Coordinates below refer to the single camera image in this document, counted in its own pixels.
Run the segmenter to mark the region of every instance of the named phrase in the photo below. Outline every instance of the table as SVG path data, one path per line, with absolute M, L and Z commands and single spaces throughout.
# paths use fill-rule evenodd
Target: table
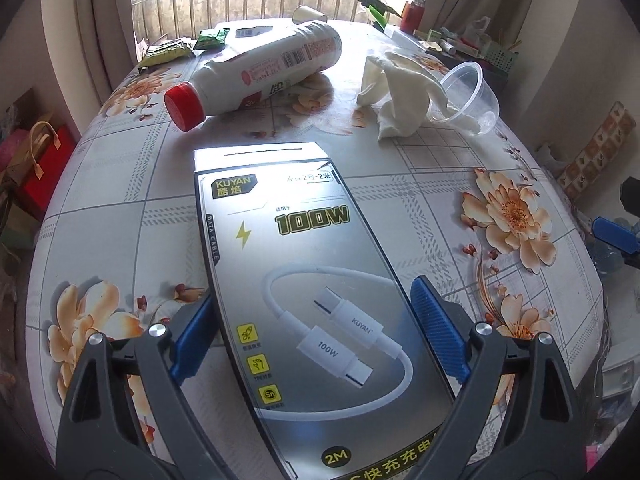
M 476 139 L 425 124 L 411 137 L 378 142 L 380 104 L 358 109 L 355 96 L 366 56 L 393 44 L 366 24 L 332 24 L 344 45 L 340 61 L 250 109 L 210 117 L 188 133 L 170 122 L 162 94 L 205 63 L 203 54 L 151 74 L 132 72 L 91 122 L 49 205 L 28 290 L 31 393 L 52 457 L 61 396 L 84 339 L 95 330 L 113 338 L 137 335 L 152 318 L 170 318 L 181 301 L 207 287 L 193 150 L 210 146 L 317 142 L 345 178 L 405 289 L 426 274 L 474 319 L 495 326 L 503 320 L 503 333 L 550 331 L 574 384 L 584 375 L 602 332 L 602 286 L 552 181 L 502 121 Z M 437 76 L 447 70 L 433 58 L 420 61 Z M 494 209 L 487 209 L 487 198 Z M 519 241 L 518 229 L 528 229 L 532 242 Z M 555 262 L 546 266 L 536 251 L 548 263 L 555 252 Z M 153 452 L 168 458 L 140 383 L 130 385 Z M 258 472 L 263 479 L 281 478 L 220 340 L 182 389 L 240 479 Z M 505 379 L 478 456 L 491 450 L 508 393 Z

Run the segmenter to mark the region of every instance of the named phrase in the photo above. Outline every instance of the red jar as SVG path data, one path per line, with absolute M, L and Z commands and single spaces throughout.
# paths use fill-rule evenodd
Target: red jar
M 414 30 L 420 27 L 422 15 L 424 14 L 424 0 L 413 0 L 411 3 L 404 4 L 402 10 L 402 22 L 400 22 L 400 30 L 407 34 L 413 35 Z

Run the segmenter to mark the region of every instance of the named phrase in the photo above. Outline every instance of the red bag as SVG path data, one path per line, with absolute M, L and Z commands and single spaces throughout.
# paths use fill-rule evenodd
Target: red bag
M 33 173 L 24 180 L 17 192 L 20 202 L 38 220 L 44 219 L 60 176 L 76 147 L 66 126 L 58 130 L 58 139 L 59 143 L 51 142 L 47 146 L 38 162 L 34 160 Z

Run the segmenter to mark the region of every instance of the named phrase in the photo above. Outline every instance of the bag handle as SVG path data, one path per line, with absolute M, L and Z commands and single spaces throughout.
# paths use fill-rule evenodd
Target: bag handle
M 31 130 L 29 131 L 29 154 L 31 155 L 31 160 L 33 161 L 33 169 L 36 173 L 36 176 L 38 177 L 38 180 L 40 180 L 43 177 L 44 170 L 40 167 L 40 164 L 38 164 L 38 161 L 33 155 L 33 131 L 36 129 L 37 126 L 40 126 L 41 124 L 46 124 L 49 127 L 49 130 L 51 130 L 53 133 L 53 145 L 57 150 L 60 149 L 60 137 L 58 137 L 58 133 L 55 131 L 53 126 L 51 126 L 51 124 L 47 123 L 47 121 L 37 121 L 31 127 Z

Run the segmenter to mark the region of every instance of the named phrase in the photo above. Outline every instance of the blue clamp pad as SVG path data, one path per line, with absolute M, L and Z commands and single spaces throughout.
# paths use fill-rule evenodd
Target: blue clamp pad
M 196 374 L 218 329 L 213 301 L 207 296 L 174 344 L 169 373 L 178 385 Z
M 640 251 L 640 243 L 638 243 L 635 234 L 602 216 L 593 221 L 591 232 L 598 240 L 602 240 L 626 254 L 635 254 Z
M 472 327 L 473 322 L 460 305 L 444 301 L 424 276 L 416 278 L 411 284 L 411 304 L 440 366 L 448 376 L 464 384 L 471 370 L 466 362 L 466 340 L 458 329 Z M 452 321 L 447 312 L 457 317 L 457 323 Z

